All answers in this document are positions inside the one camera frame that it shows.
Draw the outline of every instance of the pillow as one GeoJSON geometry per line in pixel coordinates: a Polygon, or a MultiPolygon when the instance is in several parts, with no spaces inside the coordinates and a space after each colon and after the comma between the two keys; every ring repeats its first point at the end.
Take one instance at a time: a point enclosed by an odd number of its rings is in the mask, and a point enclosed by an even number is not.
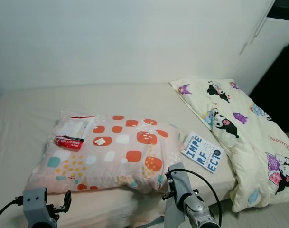
{"type": "Polygon", "coordinates": [[[180,79],[173,88],[228,151],[233,211],[289,201],[289,139],[232,79],[180,79]]]}
{"type": "Polygon", "coordinates": [[[180,161],[178,135],[177,128],[149,118],[62,112],[26,190],[62,193],[128,185],[142,193],[167,192],[164,174],[180,161]],[[54,139],[64,134],[84,139],[81,149],[60,147],[54,139]]]}

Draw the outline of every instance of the mattress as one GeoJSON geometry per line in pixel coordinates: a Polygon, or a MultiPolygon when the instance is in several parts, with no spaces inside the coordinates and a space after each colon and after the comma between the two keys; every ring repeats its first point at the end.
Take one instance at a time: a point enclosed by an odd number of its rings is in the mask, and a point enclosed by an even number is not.
{"type": "MultiPolygon", "coordinates": [[[[31,171],[38,165],[48,136],[61,110],[92,114],[151,117],[191,130],[219,146],[206,126],[180,100],[168,84],[103,84],[11,92],[0,97],[0,209],[22,194],[31,171]]],[[[211,174],[181,155],[187,169],[204,176],[218,197],[229,197],[235,186],[232,166],[224,156],[211,174]]],[[[209,188],[191,176],[207,205],[215,203],[209,188]]],[[[48,196],[48,204],[62,205],[63,194],[48,196]]],[[[127,187],[72,194],[68,213],[60,214],[59,227],[122,228],[147,224],[164,215],[165,202],[158,194],[143,195],[127,187]]],[[[0,227],[26,227],[23,208],[9,207],[0,227]]]]}

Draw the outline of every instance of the blue and white card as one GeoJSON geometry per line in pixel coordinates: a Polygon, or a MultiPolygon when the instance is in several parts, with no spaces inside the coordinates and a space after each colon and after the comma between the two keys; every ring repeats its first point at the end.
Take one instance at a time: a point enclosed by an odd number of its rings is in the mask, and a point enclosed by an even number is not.
{"type": "Polygon", "coordinates": [[[220,164],[224,150],[201,138],[195,132],[191,132],[184,145],[186,148],[181,151],[183,155],[193,160],[211,173],[215,173],[220,164]]]}

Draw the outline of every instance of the small white tag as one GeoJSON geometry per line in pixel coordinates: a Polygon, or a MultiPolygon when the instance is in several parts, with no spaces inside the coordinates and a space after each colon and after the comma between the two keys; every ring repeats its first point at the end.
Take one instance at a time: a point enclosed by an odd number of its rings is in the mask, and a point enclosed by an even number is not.
{"type": "Polygon", "coordinates": [[[95,144],[98,144],[98,146],[101,146],[101,145],[103,145],[105,143],[106,143],[106,141],[103,138],[97,139],[95,141],[95,144]]]}

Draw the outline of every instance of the cartoon character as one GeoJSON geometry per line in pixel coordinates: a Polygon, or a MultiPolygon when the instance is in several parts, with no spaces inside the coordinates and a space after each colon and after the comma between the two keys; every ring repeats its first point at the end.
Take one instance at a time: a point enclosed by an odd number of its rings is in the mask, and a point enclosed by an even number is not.
{"type": "Polygon", "coordinates": [[[203,117],[204,121],[212,128],[214,124],[214,116],[212,111],[208,111],[203,117]]]}
{"type": "Polygon", "coordinates": [[[189,84],[186,84],[186,85],[184,85],[184,86],[179,87],[178,92],[180,92],[181,94],[191,94],[191,93],[187,90],[188,85],[189,85],[189,84]]]}
{"type": "Polygon", "coordinates": [[[289,158],[279,154],[267,154],[269,180],[278,186],[275,195],[289,187],[289,158]]]}
{"type": "Polygon", "coordinates": [[[243,124],[245,124],[245,122],[247,122],[247,117],[245,117],[244,115],[241,115],[240,113],[233,113],[235,119],[241,121],[243,124]]]}
{"type": "Polygon", "coordinates": [[[262,110],[261,108],[259,108],[259,107],[258,107],[256,104],[254,104],[254,103],[251,104],[250,110],[251,110],[252,112],[254,112],[256,115],[258,115],[258,116],[265,116],[268,121],[273,121],[273,122],[275,122],[274,120],[272,120],[272,118],[271,118],[264,110],[262,110]]]}
{"type": "Polygon", "coordinates": [[[235,82],[230,82],[230,86],[231,86],[233,89],[239,89],[238,85],[237,85],[235,82]]]}
{"type": "Polygon", "coordinates": [[[218,113],[216,108],[213,109],[214,112],[214,126],[219,129],[225,129],[226,132],[234,135],[236,138],[239,138],[237,135],[237,127],[225,118],[222,114],[218,113]]]}
{"type": "Polygon", "coordinates": [[[222,88],[220,87],[220,84],[217,82],[209,82],[209,88],[207,89],[207,92],[209,93],[209,95],[218,95],[221,99],[224,99],[225,101],[227,101],[229,103],[229,99],[230,96],[227,96],[225,94],[225,92],[222,90],[222,88]]]}

